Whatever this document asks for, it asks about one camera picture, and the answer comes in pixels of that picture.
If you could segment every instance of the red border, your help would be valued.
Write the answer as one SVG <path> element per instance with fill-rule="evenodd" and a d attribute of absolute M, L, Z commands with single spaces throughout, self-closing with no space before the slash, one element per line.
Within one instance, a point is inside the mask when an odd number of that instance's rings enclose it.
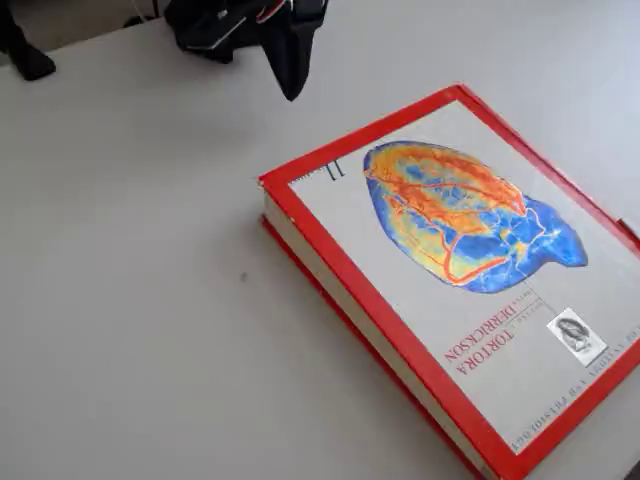
<path fill-rule="evenodd" d="M 305 173 L 320 168 L 454 101 L 465 105 L 640 258 L 640 246 L 619 224 L 591 198 L 582 193 L 576 185 L 554 169 L 547 160 L 538 155 L 464 85 L 445 88 L 263 175 L 260 181 L 283 212 L 295 221 L 307 242 L 327 262 L 333 273 L 438 399 L 442 408 L 465 433 L 489 466 L 505 479 L 520 479 L 529 473 L 640 363 L 640 342 L 636 341 L 625 351 L 606 372 L 567 407 L 562 415 L 516 455 L 288 186 L 290 181 Z"/>

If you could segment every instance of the red book cover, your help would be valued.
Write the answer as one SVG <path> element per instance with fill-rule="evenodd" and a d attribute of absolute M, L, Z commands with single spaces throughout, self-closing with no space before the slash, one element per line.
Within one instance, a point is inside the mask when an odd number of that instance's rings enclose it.
<path fill-rule="evenodd" d="M 523 478 L 638 364 L 637 239 L 465 86 L 261 184 L 272 233 L 486 477 Z"/>

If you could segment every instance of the small portrait photo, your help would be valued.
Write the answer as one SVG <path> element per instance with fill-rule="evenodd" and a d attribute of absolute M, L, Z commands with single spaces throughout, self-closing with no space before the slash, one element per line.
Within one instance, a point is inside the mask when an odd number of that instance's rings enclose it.
<path fill-rule="evenodd" d="M 547 328 L 585 367 L 607 349 L 602 339 L 571 308 L 551 320 Z"/>

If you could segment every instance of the white desk surface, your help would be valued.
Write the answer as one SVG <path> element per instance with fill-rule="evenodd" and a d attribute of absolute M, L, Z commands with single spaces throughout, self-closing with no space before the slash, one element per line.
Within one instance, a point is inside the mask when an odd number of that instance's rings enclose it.
<path fill-rule="evenodd" d="M 39 83 L 1 70 L 0 477 L 468 478 L 258 224 L 255 178 L 464 81 L 640 223 L 639 19 L 334 1 L 293 104 L 260 50 L 218 66 L 161 22 L 55 52 Z M 636 370 L 532 477 L 623 476 L 639 394 Z"/>

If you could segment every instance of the brain illustration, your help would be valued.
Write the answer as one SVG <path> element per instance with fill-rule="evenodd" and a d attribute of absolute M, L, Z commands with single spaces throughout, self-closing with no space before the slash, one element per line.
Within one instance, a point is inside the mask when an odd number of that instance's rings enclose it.
<path fill-rule="evenodd" d="M 367 153 L 364 175 L 387 236 L 449 285 L 495 293 L 546 262 L 587 265 L 580 238 L 553 208 L 469 155 L 391 142 Z"/>

